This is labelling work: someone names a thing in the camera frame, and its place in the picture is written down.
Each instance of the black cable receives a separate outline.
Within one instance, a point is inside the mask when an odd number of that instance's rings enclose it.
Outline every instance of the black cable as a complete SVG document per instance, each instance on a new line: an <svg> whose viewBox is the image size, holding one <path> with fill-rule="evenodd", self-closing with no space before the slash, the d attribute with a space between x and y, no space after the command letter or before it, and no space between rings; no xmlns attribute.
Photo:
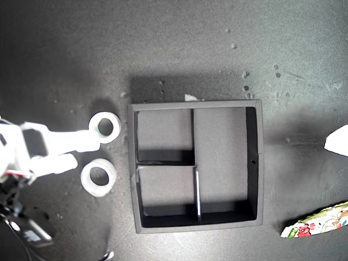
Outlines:
<svg viewBox="0 0 348 261"><path fill-rule="evenodd" d="M16 238L21 242L22 246L24 247L24 249L26 250L27 256L28 256L28 260L29 261L33 261L32 259L32 255L30 254L30 252L39 260L39 261L47 261L46 259L44 259L42 256L40 256L35 250L33 250L31 247L27 246L26 243L17 235L17 233L13 230L13 228L8 224L9 228L12 230L12 232L14 233L14 235L16 236Z"/></svg>
<svg viewBox="0 0 348 261"><path fill-rule="evenodd" d="M23 242L23 240L16 234L16 232L13 230L13 228L9 224L8 224L8 226L12 230L12 232L14 233L16 238L21 242L21 244L24 247L24 249L26 250L26 253L27 253L27 256L28 256L28 260L29 261L33 261L32 256L30 255L30 252L29 252L27 246L25 245L25 243Z"/></svg>

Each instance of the wire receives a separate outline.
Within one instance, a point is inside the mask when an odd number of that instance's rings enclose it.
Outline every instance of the wire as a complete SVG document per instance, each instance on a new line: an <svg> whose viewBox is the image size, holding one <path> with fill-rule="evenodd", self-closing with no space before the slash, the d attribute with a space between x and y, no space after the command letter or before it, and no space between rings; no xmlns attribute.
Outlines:
<svg viewBox="0 0 348 261"><path fill-rule="evenodd" d="M10 227L10 229L12 230L12 232L14 233L14 235L16 236L16 238L21 242L22 246L24 247L24 249L26 250L27 256L28 256L28 260L29 261L33 261L32 259L32 255L30 254L30 252L32 254L34 254L34 256L39 260L39 261L47 261L46 259L44 259L42 256L40 256L35 250L33 250L31 247L27 246L26 243L17 235L17 233L14 231L14 229L11 227L10 223L8 220L5 220L5 223Z"/></svg>
<svg viewBox="0 0 348 261"><path fill-rule="evenodd" d="M6 175L13 175L13 176L21 176L21 177L29 177L31 174L28 174L23 171L18 171L18 170L6 170L5 172Z"/></svg>
<svg viewBox="0 0 348 261"><path fill-rule="evenodd" d="M28 256L28 260L29 261L33 261L32 256L30 255L30 252L27 248L27 246L25 245L25 243L23 242L23 240L16 234L16 232L14 231L14 229L11 227L10 223L8 220L5 220L5 223L9 226L9 228L12 230L12 232L14 233L14 235L16 236L16 238L21 242L22 246L24 247L24 249L26 250L27 256Z"/></svg>

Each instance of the crumb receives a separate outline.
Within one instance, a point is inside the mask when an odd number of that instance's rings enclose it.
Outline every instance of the crumb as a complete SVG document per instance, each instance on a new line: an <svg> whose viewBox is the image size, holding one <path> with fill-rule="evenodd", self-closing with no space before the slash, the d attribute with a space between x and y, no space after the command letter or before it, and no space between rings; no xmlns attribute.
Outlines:
<svg viewBox="0 0 348 261"><path fill-rule="evenodd" d="M246 77L249 76L249 72L244 71L244 72L241 74L241 76L245 79Z"/></svg>

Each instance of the white debris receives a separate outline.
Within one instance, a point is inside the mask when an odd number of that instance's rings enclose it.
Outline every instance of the white debris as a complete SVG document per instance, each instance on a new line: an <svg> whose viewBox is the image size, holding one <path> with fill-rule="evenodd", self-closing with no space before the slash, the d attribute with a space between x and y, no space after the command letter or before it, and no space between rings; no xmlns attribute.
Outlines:
<svg viewBox="0 0 348 261"><path fill-rule="evenodd" d="M185 94L185 101L186 102L197 102L197 101L200 101L200 99L197 99L197 97L195 97L191 94Z"/></svg>
<svg viewBox="0 0 348 261"><path fill-rule="evenodd" d="M324 149L348 157L347 137L348 137L348 125L345 125L335 130L326 138Z"/></svg>
<svg viewBox="0 0 348 261"><path fill-rule="evenodd" d="M126 92L121 92L121 95L120 95L121 98L126 98L127 97L127 93Z"/></svg>

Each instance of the compartment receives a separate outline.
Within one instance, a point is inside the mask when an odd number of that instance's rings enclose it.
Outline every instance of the compartment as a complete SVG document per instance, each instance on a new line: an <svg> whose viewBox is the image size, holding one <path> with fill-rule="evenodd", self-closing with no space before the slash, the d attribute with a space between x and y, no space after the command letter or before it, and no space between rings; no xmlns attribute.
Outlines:
<svg viewBox="0 0 348 261"><path fill-rule="evenodd" d="M149 110L137 114L140 165L194 165L192 110Z"/></svg>
<svg viewBox="0 0 348 261"><path fill-rule="evenodd" d="M193 166L139 166L143 227L187 226L196 223Z"/></svg>
<svg viewBox="0 0 348 261"><path fill-rule="evenodd" d="M255 108L194 110L202 223L255 220L258 153Z"/></svg>

